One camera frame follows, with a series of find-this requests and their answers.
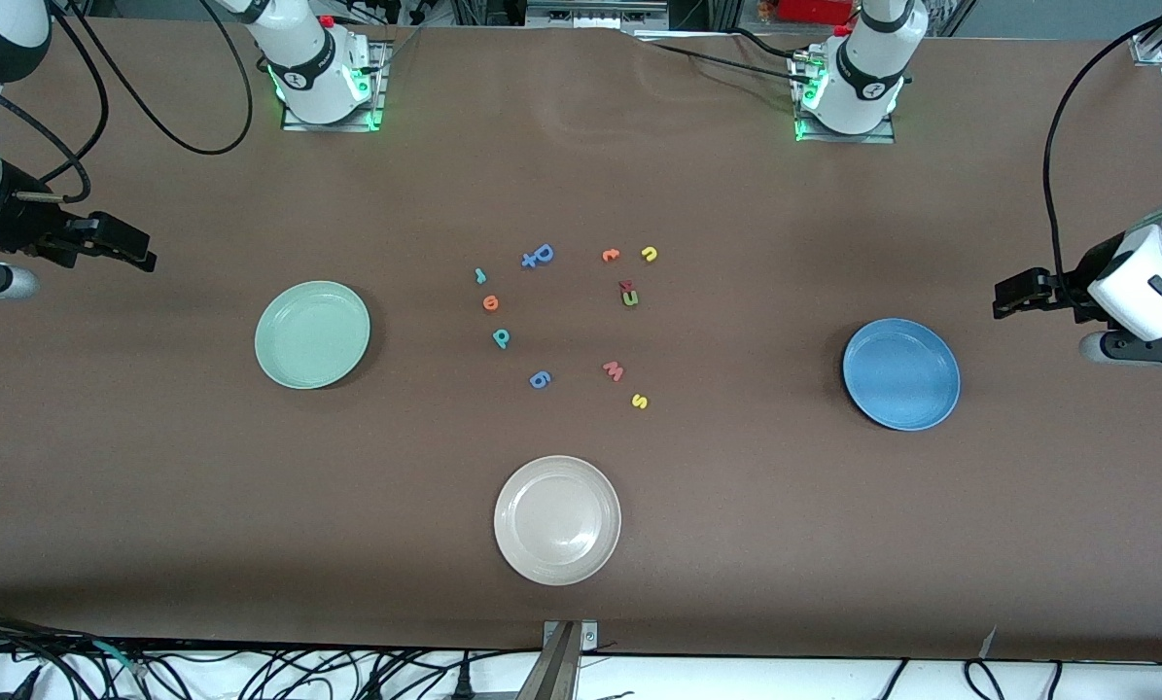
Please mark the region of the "pale green plate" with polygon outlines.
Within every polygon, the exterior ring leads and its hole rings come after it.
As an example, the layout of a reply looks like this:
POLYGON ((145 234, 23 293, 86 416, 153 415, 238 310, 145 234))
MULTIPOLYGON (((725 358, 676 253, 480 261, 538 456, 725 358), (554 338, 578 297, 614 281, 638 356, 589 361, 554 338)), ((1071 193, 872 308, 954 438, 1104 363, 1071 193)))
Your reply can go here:
POLYGON ((268 380, 288 390, 323 390, 367 353, 372 321, 361 297, 339 283, 300 283, 278 294, 253 333, 268 380))

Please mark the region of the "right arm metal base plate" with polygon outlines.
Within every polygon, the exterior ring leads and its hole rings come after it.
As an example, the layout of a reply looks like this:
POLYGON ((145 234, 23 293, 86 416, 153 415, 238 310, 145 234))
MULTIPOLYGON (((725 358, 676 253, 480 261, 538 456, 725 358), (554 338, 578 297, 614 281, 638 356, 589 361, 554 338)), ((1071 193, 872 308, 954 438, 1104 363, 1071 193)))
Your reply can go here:
POLYGON ((284 103, 284 131, 376 133, 390 80, 394 44, 331 28, 333 58, 324 67, 270 66, 284 103))

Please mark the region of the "metal table edge bracket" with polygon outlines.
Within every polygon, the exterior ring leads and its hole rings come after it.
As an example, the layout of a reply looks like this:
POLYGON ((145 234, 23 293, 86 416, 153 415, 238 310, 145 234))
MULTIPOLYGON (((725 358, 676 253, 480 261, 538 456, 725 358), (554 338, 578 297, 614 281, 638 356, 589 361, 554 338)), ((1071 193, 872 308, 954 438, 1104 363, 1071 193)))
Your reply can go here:
POLYGON ((597 647, 597 620, 546 621, 544 647, 515 700, 576 700, 581 656, 597 647))

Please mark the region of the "silver box behind table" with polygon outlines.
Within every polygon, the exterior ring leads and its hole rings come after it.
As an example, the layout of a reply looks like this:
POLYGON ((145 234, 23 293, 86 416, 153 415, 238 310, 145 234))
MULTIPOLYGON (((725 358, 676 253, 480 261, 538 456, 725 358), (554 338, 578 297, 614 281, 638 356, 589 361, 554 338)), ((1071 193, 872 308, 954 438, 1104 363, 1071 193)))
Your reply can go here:
POLYGON ((524 0, 530 28, 615 28, 617 31, 668 31, 668 0, 524 0))

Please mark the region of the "blue plate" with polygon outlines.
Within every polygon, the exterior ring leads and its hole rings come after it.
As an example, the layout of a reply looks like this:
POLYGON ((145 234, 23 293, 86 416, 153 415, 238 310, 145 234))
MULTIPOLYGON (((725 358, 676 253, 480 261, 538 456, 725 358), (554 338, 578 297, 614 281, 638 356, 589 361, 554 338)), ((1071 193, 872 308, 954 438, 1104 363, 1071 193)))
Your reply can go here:
POLYGON ((920 433, 957 407, 957 356, 927 324, 883 317, 860 327, 844 347, 844 390, 874 424, 920 433))

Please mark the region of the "red box behind table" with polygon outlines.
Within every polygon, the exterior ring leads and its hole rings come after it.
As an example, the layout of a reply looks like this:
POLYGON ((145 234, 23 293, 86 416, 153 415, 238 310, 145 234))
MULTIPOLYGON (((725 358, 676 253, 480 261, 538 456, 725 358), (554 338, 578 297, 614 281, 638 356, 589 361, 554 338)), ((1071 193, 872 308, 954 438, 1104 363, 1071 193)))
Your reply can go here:
POLYGON ((856 0, 776 0, 776 17, 806 26, 844 26, 856 0))

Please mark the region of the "beige plate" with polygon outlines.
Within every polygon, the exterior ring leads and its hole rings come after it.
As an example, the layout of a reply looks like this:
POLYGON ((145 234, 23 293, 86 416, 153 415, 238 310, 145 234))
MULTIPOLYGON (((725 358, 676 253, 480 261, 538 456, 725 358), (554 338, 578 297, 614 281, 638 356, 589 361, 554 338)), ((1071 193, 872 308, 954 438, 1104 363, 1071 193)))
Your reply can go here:
POLYGON ((536 458, 505 479, 493 507, 502 558, 546 586, 584 581, 607 566, 623 527, 614 484, 568 455, 536 458))

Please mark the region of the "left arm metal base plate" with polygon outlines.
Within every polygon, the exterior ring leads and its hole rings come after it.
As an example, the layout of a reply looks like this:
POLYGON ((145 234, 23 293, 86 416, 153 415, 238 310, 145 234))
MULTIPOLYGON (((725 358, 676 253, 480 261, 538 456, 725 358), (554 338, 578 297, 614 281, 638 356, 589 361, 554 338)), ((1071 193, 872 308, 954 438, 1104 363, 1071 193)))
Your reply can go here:
POLYGON ((786 59, 792 85, 795 141, 892 145, 892 112, 904 76, 869 83, 861 77, 855 85, 844 74, 832 74, 826 53, 796 52, 786 59))

